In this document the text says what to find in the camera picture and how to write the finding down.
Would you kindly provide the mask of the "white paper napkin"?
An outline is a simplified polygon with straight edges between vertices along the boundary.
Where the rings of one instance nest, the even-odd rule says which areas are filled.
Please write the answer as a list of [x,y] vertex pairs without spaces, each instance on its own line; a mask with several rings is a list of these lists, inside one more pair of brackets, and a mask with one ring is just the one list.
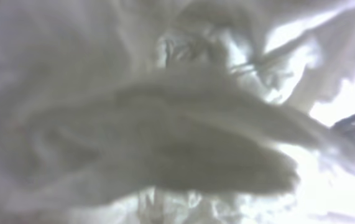
[[0,223],[355,223],[355,1],[0,1]]

